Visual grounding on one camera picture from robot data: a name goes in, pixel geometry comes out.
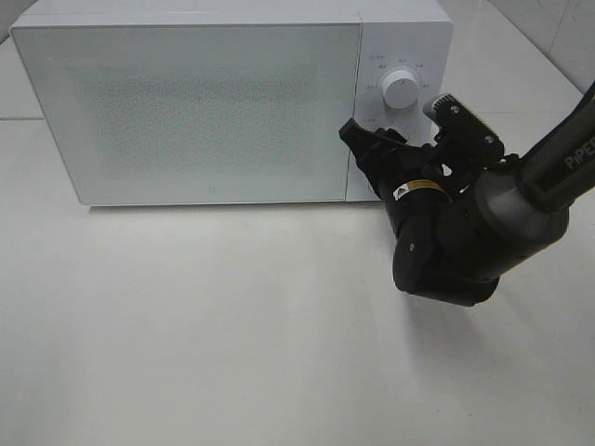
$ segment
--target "white table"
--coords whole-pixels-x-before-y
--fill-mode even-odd
[[[444,0],[444,90],[511,151],[578,92]],[[595,444],[595,194],[459,308],[396,291],[377,203],[88,209],[0,46],[0,444]]]

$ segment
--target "microwave control panel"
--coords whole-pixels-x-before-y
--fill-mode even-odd
[[[364,22],[354,118],[368,130],[394,128],[412,144],[428,142],[424,103],[440,93],[452,23]],[[375,200],[350,158],[348,201]]]

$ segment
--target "yellow warning label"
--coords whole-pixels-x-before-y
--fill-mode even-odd
[[[399,186],[392,193],[392,196],[395,200],[399,200],[400,198],[404,197],[404,195],[406,195],[407,193],[416,189],[436,189],[440,192],[446,193],[444,192],[443,188],[441,188],[437,183],[435,183],[431,179],[413,179]]]

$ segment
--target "robotic arm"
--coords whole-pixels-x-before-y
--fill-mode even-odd
[[[594,94],[595,84],[522,158],[504,156],[498,136],[451,95],[424,107],[440,128],[434,146],[345,123],[339,136],[397,238],[397,287],[472,306],[492,295],[500,275],[558,241],[569,206],[595,186]]]

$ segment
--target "white knob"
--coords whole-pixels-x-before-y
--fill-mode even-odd
[[[413,104],[418,90],[416,77],[405,69],[390,72],[382,81],[382,96],[393,109],[404,109]]]

